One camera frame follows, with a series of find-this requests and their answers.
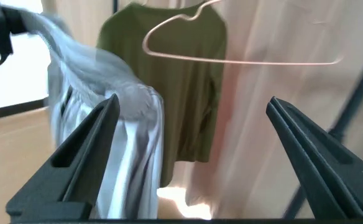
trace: gray cloth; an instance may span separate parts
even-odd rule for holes
[[[50,49],[48,102],[57,144],[98,103],[113,93],[119,98],[120,118],[96,202],[99,217],[156,218],[163,151],[160,95],[117,56],[74,41],[65,26],[56,25],[60,20],[31,12],[22,16],[29,32],[39,34]]]

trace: beige curtain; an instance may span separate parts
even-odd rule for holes
[[[76,38],[94,45],[111,0],[52,1]],[[119,8],[129,3],[119,0]],[[277,96],[324,129],[332,126],[363,71],[363,0],[222,1],[214,7],[227,24],[229,59],[325,62],[344,54],[341,63],[326,67],[226,65],[210,162],[176,164],[169,187],[186,188],[187,204],[208,204],[214,218],[280,218],[298,180],[266,104]],[[346,146],[363,159],[363,107],[346,137]],[[299,217],[312,217],[307,203]]]

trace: floor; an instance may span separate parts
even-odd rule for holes
[[[27,182],[54,149],[47,111],[0,119],[0,223],[9,223],[6,202]],[[159,218],[184,218],[174,200],[160,198]]]

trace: curtain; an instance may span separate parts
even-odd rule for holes
[[[76,38],[90,45],[112,13],[110,0],[53,1]],[[199,2],[151,0],[147,5]],[[129,3],[119,0],[119,9]],[[276,96],[322,128],[333,125],[363,72],[363,0],[221,1],[213,7],[227,24],[228,59],[330,62],[344,55],[342,62],[321,67],[225,65],[211,159],[175,166],[169,187],[186,189],[187,204],[209,205],[214,218],[280,218],[298,179],[265,114],[266,105]],[[363,159],[363,106],[345,145]],[[299,217],[312,216],[305,203]]]

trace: black baseboard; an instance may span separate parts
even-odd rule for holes
[[[26,102],[26,103],[21,103],[18,105],[2,107],[2,108],[0,108],[0,118],[18,114],[18,113],[23,113],[26,111],[43,108],[43,107],[45,107],[45,100],[46,99],[41,99],[41,100],[35,100],[35,101]]]

